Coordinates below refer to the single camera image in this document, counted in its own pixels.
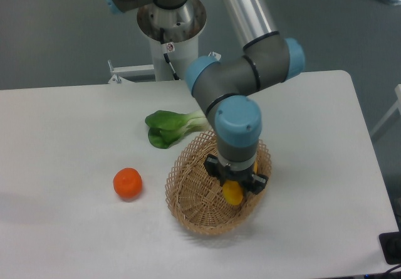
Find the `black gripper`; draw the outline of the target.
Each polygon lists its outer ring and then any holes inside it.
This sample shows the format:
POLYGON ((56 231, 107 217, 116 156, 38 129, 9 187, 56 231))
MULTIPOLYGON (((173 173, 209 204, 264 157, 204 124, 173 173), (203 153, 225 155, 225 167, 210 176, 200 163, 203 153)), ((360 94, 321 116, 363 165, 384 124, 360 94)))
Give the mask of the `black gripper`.
POLYGON ((209 176, 218 180, 221 187, 228 181, 234 181, 246 192, 259 194, 265 189, 268 176, 254 173, 255 162, 255 159, 233 162, 217 158, 214 155, 207 155, 204 167, 209 176))

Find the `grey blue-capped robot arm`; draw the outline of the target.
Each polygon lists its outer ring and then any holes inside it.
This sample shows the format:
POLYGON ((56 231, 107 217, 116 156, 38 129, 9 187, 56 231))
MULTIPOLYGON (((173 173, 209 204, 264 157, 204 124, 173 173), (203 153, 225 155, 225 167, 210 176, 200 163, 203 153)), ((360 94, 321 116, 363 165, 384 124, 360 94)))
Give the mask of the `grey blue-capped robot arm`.
POLYGON ((207 17, 199 0, 105 1, 114 13, 137 11, 156 80, 185 81, 214 129, 217 155, 205 160, 208 174, 220 183, 236 181, 245 191, 260 193, 268 181, 253 169, 261 111, 249 96, 303 71, 300 44, 281 37, 264 0, 223 0, 243 55, 222 63, 216 56, 198 54, 207 17))

